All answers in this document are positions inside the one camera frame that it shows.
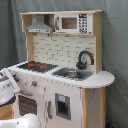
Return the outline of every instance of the backsplash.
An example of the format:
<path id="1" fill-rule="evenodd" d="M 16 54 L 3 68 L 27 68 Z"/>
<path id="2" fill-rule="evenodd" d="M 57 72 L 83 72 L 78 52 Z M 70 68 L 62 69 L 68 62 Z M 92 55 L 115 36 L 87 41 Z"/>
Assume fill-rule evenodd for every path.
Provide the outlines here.
<path id="1" fill-rule="evenodd" d="M 79 35 L 33 35 L 35 61 L 76 68 L 81 51 L 87 50 L 94 56 L 94 40 L 95 37 Z M 94 71 L 88 55 L 82 56 L 82 62 L 85 61 L 87 69 Z"/>

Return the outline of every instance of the gray backdrop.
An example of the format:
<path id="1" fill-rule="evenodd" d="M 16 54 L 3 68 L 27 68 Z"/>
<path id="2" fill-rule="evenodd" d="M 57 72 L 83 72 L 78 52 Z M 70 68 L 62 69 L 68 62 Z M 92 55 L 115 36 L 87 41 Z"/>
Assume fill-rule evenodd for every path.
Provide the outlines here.
<path id="1" fill-rule="evenodd" d="M 110 121 L 114 128 L 128 128 L 128 0 L 11 0 L 11 14 L 10 8 L 7 7 L 9 2 L 4 1 L 6 7 L 0 4 L 0 9 L 4 10 L 4 14 L 0 15 L 8 20 L 10 25 L 6 24 L 5 20 L 0 20 L 2 66 L 12 65 L 16 60 L 26 60 L 20 12 L 104 10 L 103 70 L 113 73 L 116 77 L 114 84 L 107 87 L 107 121 Z"/>

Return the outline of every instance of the microwave window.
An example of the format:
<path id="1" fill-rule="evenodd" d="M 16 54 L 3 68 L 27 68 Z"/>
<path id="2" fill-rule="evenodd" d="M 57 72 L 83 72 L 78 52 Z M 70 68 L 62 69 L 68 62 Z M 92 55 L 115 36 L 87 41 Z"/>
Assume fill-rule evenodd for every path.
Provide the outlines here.
<path id="1" fill-rule="evenodd" d="M 77 18 L 62 18 L 62 29 L 77 29 Z"/>

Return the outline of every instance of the microwave door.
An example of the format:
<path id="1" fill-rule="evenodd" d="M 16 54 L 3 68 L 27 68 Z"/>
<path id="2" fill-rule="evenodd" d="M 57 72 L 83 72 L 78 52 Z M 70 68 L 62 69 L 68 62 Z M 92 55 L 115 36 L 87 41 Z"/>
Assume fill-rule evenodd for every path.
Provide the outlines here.
<path id="1" fill-rule="evenodd" d="M 56 15 L 56 32 L 79 33 L 79 14 Z"/>

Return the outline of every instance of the toy stove burner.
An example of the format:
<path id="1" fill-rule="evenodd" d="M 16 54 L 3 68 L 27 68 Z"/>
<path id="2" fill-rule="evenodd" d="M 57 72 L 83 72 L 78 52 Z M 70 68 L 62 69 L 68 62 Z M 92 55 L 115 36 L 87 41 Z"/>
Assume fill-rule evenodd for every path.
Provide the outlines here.
<path id="1" fill-rule="evenodd" d="M 46 71 L 49 71 L 49 70 L 51 70 L 55 67 L 58 67 L 58 66 L 52 65 L 52 64 L 46 64 L 46 63 L 31 61 L 29 63 L 22 64 L 18 67 L 23 68 L 23 69 L 33 70 L 36 72 L 46 72 Z"/>

